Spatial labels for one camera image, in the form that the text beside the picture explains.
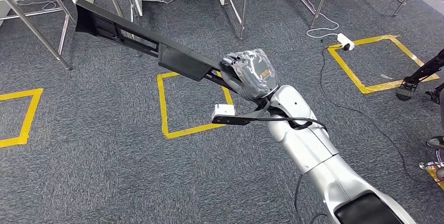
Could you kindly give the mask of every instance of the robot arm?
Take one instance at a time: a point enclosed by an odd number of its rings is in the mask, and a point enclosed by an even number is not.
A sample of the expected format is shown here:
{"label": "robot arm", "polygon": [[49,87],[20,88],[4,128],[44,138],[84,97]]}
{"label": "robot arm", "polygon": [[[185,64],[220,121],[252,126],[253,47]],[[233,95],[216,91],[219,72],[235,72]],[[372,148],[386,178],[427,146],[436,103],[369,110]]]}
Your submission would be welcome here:
{"label": "robot arm", "polygon": [[[324,199],[331,223],[415,223],[397,202],[369,185],[340,157],[326,128],[297,90],[278,85],[263,51],[234,53],[224,62],[217,62],[85,0],[78,0],[76,6],[76,31],[146,53],[169,70],[196,81],[208,79],[255,102],[258,108],[252,113],[215,115],[213,122],[246,125],[254,120],[269,121],[273,138],[282,143]],[[125,32],[134,37],[126,37]],[[266,111],[270,118],[264,119]]]}
{"label": "robot arm", "polygon": [[[401,100],[409,100],[412,98],[412,92],[416,90],[418,84],[441,70],[444,66],[444,49],[441,50],[438,55],[430,59],[426,64],[421,66],[413,75],[406,76],[396,92],[396,96]],[[438,86],[434,92],[427,92],[430,95],[431,100],[439,104],[439,93],[444,88],[444,85]]]}
{"label": "robot arm", "polygon": [[[271,113],[271,118],[316,119],[302,96],[288,85],[273,94],[271,107],[285,112],[285,115]],[[324,199],[331,223],[415,223],[396,201],[367,183],[341,158],[320,125],[296,130],[288,121],[271,121],[268,126],[273,138],[285,147],[299,171],[309,177]]]}

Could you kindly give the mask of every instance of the black rifle-shaped object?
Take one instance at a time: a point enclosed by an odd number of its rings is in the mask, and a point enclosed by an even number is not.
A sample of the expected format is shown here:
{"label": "black rifle-shaped object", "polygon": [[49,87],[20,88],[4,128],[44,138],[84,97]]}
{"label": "black rifle-shaped object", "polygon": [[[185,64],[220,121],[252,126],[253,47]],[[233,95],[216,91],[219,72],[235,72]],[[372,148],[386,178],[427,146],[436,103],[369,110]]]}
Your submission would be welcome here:
{"label": "black rifle-shaped object", "polygon": [[[405,77],[402,84],[398,88],[398,91],[396,92],[396,96],[402,100],[411,99],[412,92],[416,90],[418,84],[422,80],[440,71],[441,67],[443,66],[444,66],[444,49],[441,50],[436,57],[430,59],[426,64],[421,66],[411,76]],[[436,87],[433,92],[428,91],[426,92],[426,94],[430,95],[430,100],[432,100],[434,103],[439,104],[439,94],[441,93],[441,90],[443,88],[444,88],[444,83]]]}
{"label": "black rifle-shaped object", "polygon": [[[230,75],[235,77],[237,75],[232,69],[226,68],[220,62],[137,26],[86,0],[78,0],[76,6],[78,19],[75,31],[89,33],[151,55],[158,58],[159,65],[168,70],[196,81],[208,79],[236,92],[216,72],[223,69],[224,72],[228,72]],[[129,35],[134,35],[135,38],[127,37],[123,31]]]}

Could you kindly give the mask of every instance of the white cable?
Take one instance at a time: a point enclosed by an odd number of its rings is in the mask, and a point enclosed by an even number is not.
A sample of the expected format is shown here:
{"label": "white cable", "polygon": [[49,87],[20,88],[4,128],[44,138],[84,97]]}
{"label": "white cable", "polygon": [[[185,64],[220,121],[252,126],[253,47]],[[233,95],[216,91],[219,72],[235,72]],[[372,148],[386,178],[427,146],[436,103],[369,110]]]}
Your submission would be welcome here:
{"label": "white cable", "polygon": [[[312,9],[314,10],[315,9],[315,5],[313,5],[313,3],[311,3],[311,1],[310,0],[307,0],[307,2],[311,5],[311,7],[312,7]],[[308,30],[307,31],[307,36],[309,36],[309,37],[311,37],[311,38],[324,38],[324,37],[327,37],[327,36],[337,36],[338,34],[336,34],[336,33],[329,33],[329,34],[326,34],[326,35],[323,35],[323,36],[312,36],[312,35],[310,35],[309,33],[310,32],[312,32],[312,31],[318,31],[318,30],[330,30],[330,31],[332,31],[332,30],[337,30],[338,28],[339,28],[339,24],[337,23],[337,22],[335,22],[335,21],[332,21],[331,19],[329,19],[328,17],[326,17],[324,14],[322,14],[322,13],[319,13],[321,16],[323,16],[327,21],[329,21],[329,22],[331,22],[332,24],[334,24],[334,25],[336,25],[335,26],[335,28],[317,28],[317,29],[310,29],[310,30]]]}
{"label": "white cable", "polygon": [[[29,6],[29,5],[34,5],[34,4],[44,4],[46,3],[46,5],[43,6],[42,10],[51,10],[51,9],[55,9],[57,8],[57,3],[56,1],[44,1],[44,2],[37,2],[37,3],[19,3],[20,0],[14,0],[14,3],[18,6]],[[52,8],[46,8],[49,5],[54,5]]]}

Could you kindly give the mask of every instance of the electrical cord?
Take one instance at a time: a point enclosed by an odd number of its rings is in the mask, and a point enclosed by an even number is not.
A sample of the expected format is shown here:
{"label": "electrical cord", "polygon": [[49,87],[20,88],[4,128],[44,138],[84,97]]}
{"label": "electrical cord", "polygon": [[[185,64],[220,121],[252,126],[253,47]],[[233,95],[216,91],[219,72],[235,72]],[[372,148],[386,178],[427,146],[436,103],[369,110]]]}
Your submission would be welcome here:
{"label": "electrical cord", "polygon": [[429,182],[430,182],[429,180],[427,180],[427,181],[426,181],[426,180],[418,180],[418,179],[416,179],[416,178],[413,178],[413,177],[409,174],[409,172],[408,172],[408,170],[407,170],[407,167],[406,167],[405,158],[404,158],[404,156],[402,155],[401,151],[399,150],[398,146],[395,144],[395,142],[394,142],[389,136],[387,136],[387,134],[385,134],[381,129],[379,129],[379,127],[376,125],[376,123],[374,122],[374,120],[373,120],[371,117],[369,117],[369,116],[366,115],[365,113],[361,112],[360,110],[353,109],[353,108],[349,108],[349,107],[342,106],[342,105],[338,105],[338,104],[336,104],[335,102],[333,102],[331,99],[328,98],[328,96],[327,96],[327,94],[325,93],[325,90],[324,90],[324,88],[323,88],[323,86],[322,86],[322,75],[323,75],[323,70],[324,70],[324,68],[325,68],[325,55],[324,55],[324,51],[327,50],[328,48],[329,48],[329,47],[325,47],[325,48],[322,50],[323,64],[322,64],[322,68],[320,69],[320,77],[319,77],[319,86],[320,86],[320,89],[321,89],[322,94],[324,95],[324,97],[325,97],[325,98],[326,98],[331,104],[335,105],[336,107],[343,108],[343,109],[346,109],[346,110],[355,111],[355,112],[357,112],[357,113],[363,115],[365,118],[367,118],[367,119],[373,124],[373,126],[376,128],[376,130],[377,130],[379,133],[381,133],[384,137],[386,137],[386,139],[388,139],[388,140],[390,141],[390,143],[392,143],[392,145],[395,147],[396,151],[397,151],[398,154],[399,154],[399,157],[401,157],[401,160],[402,160],[402,166],[403,166],[403,169],[404,169],[405,174],[406,174],[406,175],[407,175],[412,181],[420,182],[420,183],[429,183]]}
{"label": "electrical cord", "polygon": [[313,122],[316,123],[320,126],[322,126],[327,132],[327,127],[325,126],[324,123],[316,120],[316,119],[311,119],[311,118],[246,118],[249,121],[267,121],[267,122],[271,122],[271,121],[308,121],[308,122]]}
{"label": "electrical cord", "polygon": [[[168,2],[166,2],[166,1],[164,1],[164,0],[159,0],[158,2],[159,3],[165,3],[165,4],[170,4],[170,3],[172,3],[173,1],[175,1],[175,0],[171,0],[171,1],[168,1]],[[57,3],[56,3],[56,1],[54,0],[54,1],[44,1],[44,2],[32,2],[32,3],[19,3],[19,0],[14,0],[14,2],[15,2],[15,4],[17,4],[18,6],[29,6],[29,5],[38,5],[38,4],[45,4],[46,3],[46,5],[44,5],[44,7],[42,8],[42,10],[51,10],[51,9],[55,9],[55,8],[57,8]]]}
{"label": "electrical cord", "polygon": [[[310,4],[310,6],[312,7],[312,9],[316,9],[316,8],[315,8],[315,5],[313,5],[313,3],[312,3],[310,0],[307,0],[307,2]],[[307,36],[309,36],[309,37],[311,37],[311,38],[324,38],[324,37],[328,37],[328,36],[337,36],[338,34],[336,34],[336,33],[329,33],[329,34],[326,34],[326,35],[323,35],[323,36],[313,36],[313,35],[310,35],[310,34],[309,34],[310,32],[313,32],[313,31],[319,31],[319,30],[329,30],[329,31],[333,31],[333,30],[337,30],[337,29],[339,28],[339,24],[338,24],[337,22],[331,20],[330,18],[326,17],[326,16],[325,16],[324,14],[322,14],[322,13],[319,13],[319,14],[320,14],[321,16],[323,16],[327,21],[333,23],[333,24],[335,25],[335,27],[334,27],[334,28],[316,28],[316,29],[310,29],[310,30],[308,30],[308,31],[306,32]]]}
{"label": "electrical cord", "polygon": [[[302,218],[299,214],[299,211],[297,210],[297,196],[299,194],[299,188],[301,187],[301,182],[302,182],[302,177],[304,176],[304,174],[299,175],[299,178],[297,179],[297,184],[296,184],[296,190],[294,192],[294,210],[296,211],[296,216],[297,216],[297,220],[299,224],[303,224],[302,222]],[[320,216],[327,216],[327,214],[323,213],[323,212],[319,212],[317,214],[315,214],[311,221],[310,224],[315,223],[315,220],[320,217]]]}
{"label": "electrical cord", "polygon": [[[19,1],[20,0],[14,0],[14,3],[18,6],[30,6],[30,5],[38,5],[38,4],[45,4],[46,3],[46,5],[43,6],[42,10],[51,10],[51,9],[57,8],[57,2],[55,0],[44,1],[44,2],[32,2],[32,3],[19,3]],[[46,8],[51,4],[54,5],[52,8]]]}

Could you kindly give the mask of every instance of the yellow tape square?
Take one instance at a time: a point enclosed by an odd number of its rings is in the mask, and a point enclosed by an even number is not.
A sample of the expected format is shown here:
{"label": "yellow tape square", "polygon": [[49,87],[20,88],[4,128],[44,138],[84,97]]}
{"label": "yellow tape square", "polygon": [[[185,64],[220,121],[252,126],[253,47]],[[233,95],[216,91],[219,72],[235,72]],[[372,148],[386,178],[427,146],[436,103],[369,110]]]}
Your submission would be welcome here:
{"label": "yellow tape square", "polygon": [[[206,124],[206,125],[187,128],[184,130],[179,130],[179,131],[173,131],[173,132],[168,131],[167,103],[165,100],[165,89],[163,87],[163,79],[168,78],[168,77],[177,76],[177,75],[179,75],[179,74],[177,74],[175,72],[169,72],[169,73],[157,75],[157,86],[159,89],[160,114],[162,117],[162,133],[165,135],[165,137],[167,139],[172,139],[172,138],[177,138],[177,137],[181,137],[181,136],[185,136],[185,135],[189,135],[189,134],[193,134],[193,133],[225,126],[225,125],[220,125],[220,124]],[[224,96],[225,96],[225,100],[227,101],[227,104],[232,105],[233,100],[231,99],[231,95],[230,95],[229,90],[226,89],[225,87],[222,87],[222,90],[224,91]]]}
{"label": "yellow tape square", "polygon": [[[372,43],[377,42],[381,40],[390,40],[392,41],[396,46],[398,46],[399,49],[401,49],[409,58],[411,58],[415,63],[417,63],[419,66],[423,66],[424,63],[421,62],[421,60],[416,57],[408,48],[406,48],[401,42],[396,39],[396,36],[392,35],[385,35],[385,36],[378,36],[378,37],[371,37],[371,38],[365,38],[353,41],[355,46],[366,44],[366,43]],[[388,83],[383,84],[375,84],[371,86],[364,86],[362,82],[359,80],[359,78],[353,73],[353,71],[348,67],[348,65],[344,62],[344,60],[339,56],[339,54],[336,52],[337,49],[340,49],[341,44],[335,44],[330,45],[328,47],[328,52],[333,56],[333,58],[338,62],[338,64],[341,66],[341,68],[345,71],[345,73],[348,75],[348,77],[353,81],[353,83],[358,87],[358,89],[364,93],[372,93],[377,91],[383,91],[386,89],[392,89],[399,87],[402,83],[402,80],[392,81]],[[439,76],[437,74],[433,74],[432,76],[426,78],[424,81],[430,81],[434,79],[438,79]]]}
{"label": "yellow tape square", "polygon": [[0,101],[31,96],[31,102],[29,102],[28,110],[26,111],[25,119],[23,120],[19,136],[15,138],[0,140],[0,148],[16,144],[26,144],[29,137],[29,130],[31,129],[31,122],[32,119],[34,118],[34,113],[36,112],[37,105],[39,103],[40,95],[42,94],[42,92],[43,89],[39,88],[39,89],[30,89],[28,91],[14,92],[14,93],[0,95]]}

